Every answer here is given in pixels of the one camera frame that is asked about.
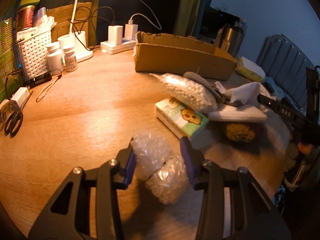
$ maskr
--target scissors handle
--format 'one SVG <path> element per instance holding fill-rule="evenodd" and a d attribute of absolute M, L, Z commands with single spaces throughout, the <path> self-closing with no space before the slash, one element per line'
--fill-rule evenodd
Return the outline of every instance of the scissors handle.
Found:
<path fill-rule="evenodd" d="M 4 124 L 4 134 L 10 134 L 11 137 L 16 136 L 23 121 L 22 111 L 12 113 Z"/>

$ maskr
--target metal bolt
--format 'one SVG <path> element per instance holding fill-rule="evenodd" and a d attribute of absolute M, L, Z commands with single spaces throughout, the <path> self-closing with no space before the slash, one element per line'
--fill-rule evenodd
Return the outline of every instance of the metal bolt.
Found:
<path fill-rule="evenodd" d="M 72 172 L 74 174 L 80 174 L 82 172 L 82 168 L 81 167 L 74 167 Z"/>
<path fill-rule="evenodd" d="M 116 159 L 111 159 L 109 162 L 110 166 L 116 166 L 118 164 L 118 161 Z"/>
<path fill-rule="evenodd" d="M 239 172 L 240 172 L 240 173 L 248 173 L 248 169 L 245 168 L 245 167 L 240 167 L 240 168 L 239 168 Z"/>
<path fill-rule="evenodd" d="M 212 162 L 211 162 L 210 160 L 204 160 L 203 163 L 202 163 L 202 165 L 203 165 L 203 166 L 209 166 L 209 167 L 210 167 L 210 166 L 212 165 Z"/>

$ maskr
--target hand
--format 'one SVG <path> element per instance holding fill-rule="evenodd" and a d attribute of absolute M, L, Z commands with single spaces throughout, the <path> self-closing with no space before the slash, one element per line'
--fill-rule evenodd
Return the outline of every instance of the hand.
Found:
<path fill-rule="evenodd" d="M 293 134 L 290 135 L 289 140 L 290 141 L 294 140 Z M 303 155 L 309 155 L 311 153 L 312 148 L 313 148 L 312 144 L 307 144 L 307 143 L 302 143 L 302 142 L 298 143 L 298 149 Z"/>

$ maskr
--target white bottle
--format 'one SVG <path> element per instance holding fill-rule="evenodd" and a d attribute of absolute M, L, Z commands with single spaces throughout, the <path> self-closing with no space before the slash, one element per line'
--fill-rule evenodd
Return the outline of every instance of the white bottle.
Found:
<path fill-rule="evenodd" d="M 52 75 L 58 75 L 64 71 L 63 52 L 58 41 L 47 45 L 47 61 Z"/>
<path fill-rule="evenodd" d="M 63 47 L 64 61 L 66 63 L 66 70 L 68 72 L 75 71 L 78 68 L 75 54 L 75 45 L 71 44 Z"/>

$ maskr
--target table surface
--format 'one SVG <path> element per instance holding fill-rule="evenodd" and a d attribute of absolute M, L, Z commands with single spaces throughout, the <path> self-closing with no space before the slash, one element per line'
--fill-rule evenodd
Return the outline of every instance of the table surface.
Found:
<path fill-rule="evenodd" d="M 246 82 L 233 74 L 224 85 Z M 134 133 L 163 135 L 179 152 L 179 140 L 154 115 L 155 103 L 169 94 L 154 77 L 134 71 L 132 50 L 115 55 L 96 51 L 76 71 L 64 72 L 36 103 L 44 86 L 33 89 L 19 133 L 14 138 L 5 137 L 3 129 L 0 133 L 0 199 L 25 235 L 73 167 L 99 167 L 126 148 Z M 211 122 L 193 145 L 223 168 L 247 167 L 272 197 L 283 178 L 289 131 L 271 111 L 266 127 L 264 138 L 235 146 Z M 126 191 L 118 191 L 118 199 L 126 239 L 195 238 L 201 191 L 189 187 L 176 204 L 163 205 L 134 178 Z M 93 206 L 90 223 L 95 235 Z"/>

